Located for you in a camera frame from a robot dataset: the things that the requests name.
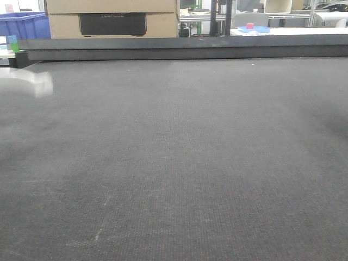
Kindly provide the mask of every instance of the black bar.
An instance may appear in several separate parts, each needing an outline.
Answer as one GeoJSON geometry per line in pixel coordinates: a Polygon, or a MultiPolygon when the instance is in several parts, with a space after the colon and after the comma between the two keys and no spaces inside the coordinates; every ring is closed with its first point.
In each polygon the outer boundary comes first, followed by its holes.
{"type": "Polygon", "coordinates": [[[115,49],[115,50],[39,50],[28,51],[30,60],[178,60],[235,59],[277,57],[347,57],[346,46],[276,46],[187,49],[115,49]]]}
{"type": "Polygon", "coordinates": [[[231,35],[232,2],[233,0],[227,0],[225,35],[231,35]]]}
{"type": "Polygon", "coordinates": [[[162,39],[26,39],[19,40],[26,50],[66,49],[187,49],[262,46],[345,46],[348,35],[269,35],[162,39]]]}
{"type": "Polygon", "coordinates": [[[216,1],[212,0],[212,6],[210,9],[210,36],[217,36],[218,24],[216,22],[216,1]]]}

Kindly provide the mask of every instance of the white table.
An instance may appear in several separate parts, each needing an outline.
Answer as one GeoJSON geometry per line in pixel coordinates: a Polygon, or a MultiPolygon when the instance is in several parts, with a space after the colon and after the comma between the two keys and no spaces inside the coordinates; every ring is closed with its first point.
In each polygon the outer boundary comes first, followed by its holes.
{"type": "Polygon", "coordinates": [[[315,20],[318,26],[335,26],[341,19],[348,19],[348,12],[317,12],[315,20]]]}
{"type": "MultiPolygon", "coordinates": [[[[309,34],[348,34],[348,28],[336,27],[289,27],[289,28],[271,28],[267,34],[259,35],[309,35],[309,34]]],[[[239,29],[231,29],[231,35],[246,35],[239,29]]]]}

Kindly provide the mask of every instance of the metal rack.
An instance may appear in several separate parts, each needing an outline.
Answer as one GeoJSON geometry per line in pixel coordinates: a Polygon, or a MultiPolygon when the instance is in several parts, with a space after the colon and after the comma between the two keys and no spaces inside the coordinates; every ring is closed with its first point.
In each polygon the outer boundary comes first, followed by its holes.
{"type": "MultiPolygon", "coordinates": [[[[290,14],[268,14],[269,19],[308,19],[308,26],[313,26],[314,24],[314,18],[315,18],[315,8],[316,8],[316,3],[318,0],[311,0],[310,2],[310,12],[301,12],[300,13],[290,13],[290,14]]],[[[209,22],[211,20],[210,14],[207,15],[190,15],[190,16],[181,16],[180,21],[181,22],[209,22]]],[[[226,20],[226,15],[219,15],[216,14],[216,21],[225,21],[226,20]]]]}

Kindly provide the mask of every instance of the black metal frame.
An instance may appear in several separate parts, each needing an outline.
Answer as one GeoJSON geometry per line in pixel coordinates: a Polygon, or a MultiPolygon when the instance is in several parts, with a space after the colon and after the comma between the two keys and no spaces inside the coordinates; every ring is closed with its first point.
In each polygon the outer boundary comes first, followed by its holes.
{"type": "Polygon", "coordinates": [[[222,59],[348,56],[348,35],[222,36],[169,39],[20,40],[38,60],[222,59]]]}

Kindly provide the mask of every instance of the blue tray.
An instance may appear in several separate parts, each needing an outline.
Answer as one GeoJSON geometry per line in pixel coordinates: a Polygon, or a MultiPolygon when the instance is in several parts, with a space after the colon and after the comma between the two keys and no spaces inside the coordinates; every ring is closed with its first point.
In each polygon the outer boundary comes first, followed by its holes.
{"type": "Polygon", "coordinates": [[[238,30],[240,30],[242,33],[249,33],[252,31],[257,31],[258,33],[269,33],[270,28],[266,26],[254,26],[253,29],[246,29],[246,26],[240,26],[238,27],[238,30]]]}

